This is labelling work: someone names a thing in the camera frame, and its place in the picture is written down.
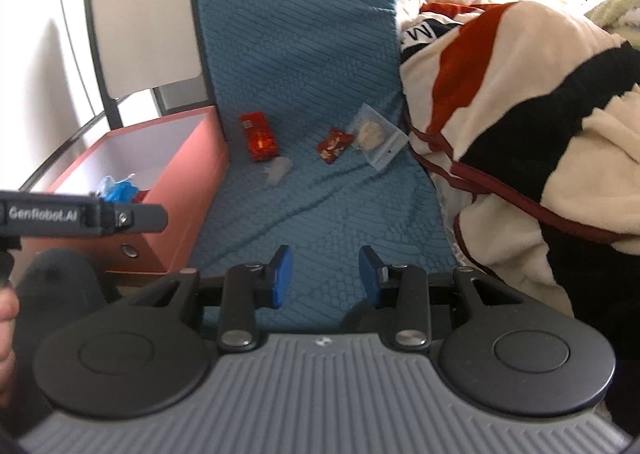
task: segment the beige round object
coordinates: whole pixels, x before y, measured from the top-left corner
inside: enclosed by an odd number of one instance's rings
[[[356,142],[364,151],[371,151],[385,141],[385,130],[378,123],[367,120],[360,126]]]

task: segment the black garment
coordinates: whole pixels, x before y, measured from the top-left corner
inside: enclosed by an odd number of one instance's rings
[[[40,342],[66,324],[86,317],[118,297],[114,286],[98,281],[86,256],[69,249],[39,254],[24,272],[14,334],[16,370],[10,407],[0,421],[14,437],[25,434],[51,412],[35,383],[31,365]]]

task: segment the pink box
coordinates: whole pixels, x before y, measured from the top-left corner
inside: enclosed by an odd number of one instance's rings
[[[138,279],[142,275],[143,284],[159,274],[187,266],[228,163],[214,107],[110,131],[86,150],[47,192],[87,194],[97,189],[104,176],[120,180],[134,173],[136,186],[149,190],[143,203],[157,203],[166,209],[169,222],[165,231],[23,241],[28,241],[25,243],[28,249],[36,251],[51,247],[78,249],[91,256],[104,271],[137,274]]]

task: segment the blue blanket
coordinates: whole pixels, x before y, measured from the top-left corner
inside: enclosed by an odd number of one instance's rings
[[[316,145],[363,102],[398,123],[402,105],[395,0],[196,0],[231,167],[191,263],[221,274],[294,250],[283,308],[258,312],[271,330],[334,331],[364,299],[358,250],[428,271],[454,260],[426,173],[407,151],[377,173],[349,149],[334,164]],[[293,170],[265,187],[238,116],[262,111]],[[209,309],[206,319],[214,320]]]

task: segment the finger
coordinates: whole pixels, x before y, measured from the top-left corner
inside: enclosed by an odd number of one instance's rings
[[[15,319],[19,310],[20,303],[14,288],[2,288],[0,290],[0,321]]]
[[[0,407],[7,408],[11,399],[12,380],[15,371],[15,353],[0,362]]]
[[[11,353],[14,341],[15,320],[0,322],[0,362],[7,359]]]

